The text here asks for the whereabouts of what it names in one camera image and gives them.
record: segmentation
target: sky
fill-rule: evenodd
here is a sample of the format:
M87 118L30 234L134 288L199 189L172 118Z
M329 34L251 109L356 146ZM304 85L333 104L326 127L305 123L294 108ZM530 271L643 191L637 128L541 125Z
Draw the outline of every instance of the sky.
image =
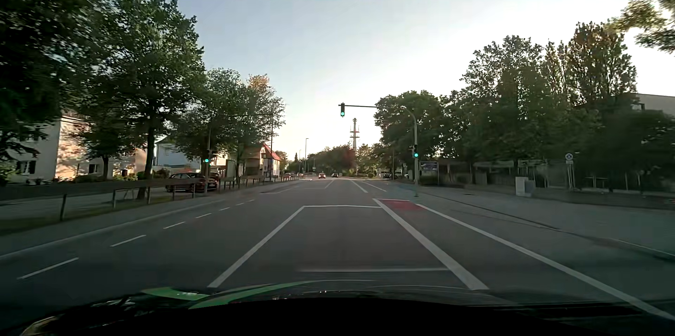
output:
M578 22L605 21L628 0L178 0L197 17L207 69L268 74L286 103L273 149L321 151L350 141L375 143L374 105L386 95L460 90L474 50L507 35L567 42ZM675 96L673 56L636 46L640 93Z

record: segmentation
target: white lane marking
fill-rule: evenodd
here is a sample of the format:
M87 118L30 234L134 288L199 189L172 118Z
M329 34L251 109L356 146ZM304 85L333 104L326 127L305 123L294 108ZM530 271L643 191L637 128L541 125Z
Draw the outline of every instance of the white lane marking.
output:
M365 189L363 189L363 187L361 187L360 185L356 184L356 181L350 181L350 182L352 182L352 183L355 184L358 188L360 188L361 191L367 192Z
M98 235L99 233L104 233L104 232L107 232L107 231L112 231L113 229L126 227L127 225L136 224L137 222L142 222L142 221L152 220L152 219L158 219L158 218L160 218L160 217L169 216L170 214L175 214L175 213L178 213L178 212L191 210L191 209L193 209L193 208L197 208L197 207L201 207L201 206L206 206L206 205L213 204L213 203L223 202L223 201L225 201L225 200L227 200L227 198L219 199L219 200L214 200L214 201L206 202L206 203L199 203L199 204L195 204L195 205L193 205L193 206L189 206L189 207L185 207L185 208L180 208L180 209L178 209L178 210L168 211L168 212L164 212L164 213L161 213L161 214L155 214L155 215L153 215L153 216L144 217L144 218L142 218L142 219L131 220L131 221L128 221L128 222L123 222L122 224L111 225L110 227L105 227L105 228L95 229L95 230L93 230L93 231L89 231L89 232L85 232L85 233L80 233L79 235L70 236L70 237L65 237L65 238L63 238L63 239L58 239L58 240L46 242L46 243L44 243L44 244L39 244L39 245L35 245L35 246L26 247L26 248L21 249L21 250L16 250L16 251L14 251L14 252L2 254L2 255L0 255L0 260L5 260L5 259L7 259L7 258L12 258L12 257L20 256L21 254L26 254L26 253L29 253L29 252L34 252L34 251L36 251L36 250L40 250L40 249L43 249L43 248L45 248L45 247L50 247L50 246L54 246L54 245L60 245L60 244L63 244L63 243L69 242L69 241L74 241L74 240L77 240L77 239L81 239L81 238L83 238L83 237L88 237L88 236Z
M181 224L185 224L185 222L184 222L184 221L177 222L177 223L175 223L174 225L170 225L169 227L164 227L164 229L168 229L168 228L171 228L171 227L175 227L176 225L181 225Z
M258 193L258 194L259 194L259 195L281 194L282 192L288 191L289 189L293 189L293 188L295 188L295 187L290 187L290 188L283 189L282 191L277 191L277 192L261 192L261 193Z
M73 261L77 261L77 260L79 260L79 259L80 259L79 257L71 258L71 259L69 259L69 260L63 261L63 263L58 263L58 264L55 264L55 265L51 265L51 266L46 267L46 268L44 268L44 269L40 269L40 270L38 270L38 271L30 272L30 273L28 273L28 274L26 274L26 275L22 275L21 277L19 277L19 278L17 278L17 279L24 279L24 278L32 277L32 276L34 276L34 275L36 275L36 274L40 274L41 272L45 272L45 271L48 271L48 270L57 268L57 267L59 267L59 266L61 266L61 265L65 265L65 264L67 264L67 263L72 263Z
M146 236L146 235L140 235L140 236L132 237L132 238L130 238L130 239L128 239L128 240L124 240L123 242L118 242L117 244L110 245L110 247L115 247L115 246L117 246L117 245L126 244L126 243L128 243L129 241L133 241L133 240L139 239L140 237L145 237L145 236Z
M357 208L381 208L380 206L357 206L354 204L322 204L317 206L305 206L307 207L357 207Z
M250 256L252 256L255 252L258 251L263 245L265 245L266 242L269 241L270 238L272 238L274 235L277 234L277 232L281 231L283 226L288 224L289 221L293 220L293 218L300 213L304 209L304 206L300 207L297 211L293 212L291 216L288 217L288 219L285 219L281 224L279 224L278 227L274 228L272 232L270 232L267 236L265 236L264 239L261 239L260 242L255 244L246 254L241 256L235 263L232 264L229 268L227 268L226 271L223 272L223 274L220 274L216 279L213 280L213 282L209 283L209 287L218 287L220 286L225 280L232 275L239 267L244 264Z
M673 316L673 315L671 315L671 314L669 314L665 311L662 311L662 310L660 310L660 309L658 309L658 308L656 308L656 307L654 307L650 304L647 304L647 303L641 301L640 299L638 299L636 297L629 296L629 294L624 293L623 291L619 291L619 290L617 290L613 287L610 287L610 286L604 284L603 282L600 282L599 280L590 278L586 274L583 274L581 272L570 269L569 267L564 266L563 264L557 263L557 262L555 262L555 261L553 261L549 258L546 258L546 257L542 256L541 254L534 253L531 250L525 249L522 246L513 244L510 241L506 241L505 239L502 239L502 237L495 236L492 233L488 233L488 232L484 231L483 229L476 228L472 225L466 224L465 222L463 222L461 220L457 220L453 217L449 217L446 214L442 214L441 212L432 210L431 208L429 208L427 206L423 206L422 204L417 204L417 205L424 208L427 211L431 211L431 212L433 212L433 213L435 213L435 214L437 214L441 217L444 217L444 218L446 218L450 221L454 221L461 226L469 228L472 231L476 231L476 232L480 233L481 235L484 235L485 237L489 237L489 238L491 238L491 239L493 239L497 242L502 243L503 245L506 245L506 246L508 246L512 249L518 250L519 252L521 252L523 254L526 254L526 255L528 255L528 256L536 259L536 260L539 260L539 261L541 261L541 262L543 262L543 263L545 263L549 266L552 266L553 268L556 268L557 270L559 270L561 272L565 272L565 273L573 276L574 278L582 280L583 282L586 282L589 285L594 286L597 289L600 289L600 290L602 290L602 291L604 291L604 292L606 292L606 293L608 293L612 296L615 296L615 297L625 301L626 303L629 303L632 306L640 308L643 311L646 311L646 312L648 312L650 314L653 314L653 315L661 316L661 317L669 319L671 321L675 321L675 316Z
M377 199L373 199L375 202L382 207L384 211L386 211L396 222L401 224L401 226L409 232L412 237L417 239L417 241L420 242L428 251L430 251L434 256L440 261L445 267L447 267L453 274L457 276L457 278L460 279L462 283L464 283L469 289L472 290L487 290L487 286L485 283L481 282L480 279L476 278L475 275L471 274L468 270L466 270L462 265L460 265L457 261L455 261L452 257L450 257L447 253L445 253L440 247L436 246L431 240L427 239L422 233L419 233L419 231L415 228L413 228L410 224L408 224L405 220L401 219L400 216L398 216L396 213L394 213L391 208L387 207L384 205L382 202L380 202Z
M366 183L366 184L369 185L369 186L373 186L373 187L375 187L376 189L381 189L382 191L387 192L386 189L382 189L382 188L380 188L380 187L378 187L378 186L376 186L376 185L371 185L371 184L369 184L369 183L366 182L366 181L363 181L363 183Z
M667 256L675 257L675 254L668 253L668 252L664 252L663 250L654 249L654 248L652 248L652 247L648 247L648 246L645 246L645 245L634 244L634 243L632 243L632 242L628 242L628 241L624 241L624 240L620 240L620 239L610 239L610 240L622 242L622 243L624 243L624 244L628 244L628 245L633 245L633 246L641 247L641 248L646 249L646 250L651 250L652 252L663 253L663 254L666 254Z
M448 271L448 268L400 268L400 269L300 269L299 272L404 272L404 271Z

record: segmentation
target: car hood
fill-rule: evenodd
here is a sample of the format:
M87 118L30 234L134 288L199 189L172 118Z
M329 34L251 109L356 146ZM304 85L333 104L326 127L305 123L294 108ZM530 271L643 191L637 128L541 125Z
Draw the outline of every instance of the car hood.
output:
M559 293L474 291L432 285L390 285L373 280L301 280L234 289L157 287L132 295L70 308L19 327L22 335L61 335L153 313L195 310L242 302L303 298L378 298L434 302L508 310L522 315L569 323L581 316L646 316L623 303L598 303Z

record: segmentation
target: red roof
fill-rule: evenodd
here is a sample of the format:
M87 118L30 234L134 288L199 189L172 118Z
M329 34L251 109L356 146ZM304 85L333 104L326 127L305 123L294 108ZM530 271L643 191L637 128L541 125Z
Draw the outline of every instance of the red roof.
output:
M263 146L265 147L265 153L267 153L267 154L272 153L273 159L282 160L281 158L279 158L279 156L274 151L272 151L272 149L269 148L269 146L267 146L266 144L263 144Z

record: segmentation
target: car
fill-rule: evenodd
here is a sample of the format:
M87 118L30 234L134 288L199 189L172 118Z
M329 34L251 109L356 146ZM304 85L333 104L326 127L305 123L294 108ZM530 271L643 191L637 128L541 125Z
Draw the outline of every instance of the car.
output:
M167 185L167 192L172 192L173 190L184 190L192 191L193 186L196 192L206 192L207 190L212 190L218 188L218 181L215 178L207 177L200 173L176 173L169 176L169 179L190 179L190 178L201 178L197 183L185 183L185 184L176 184L176 185Z

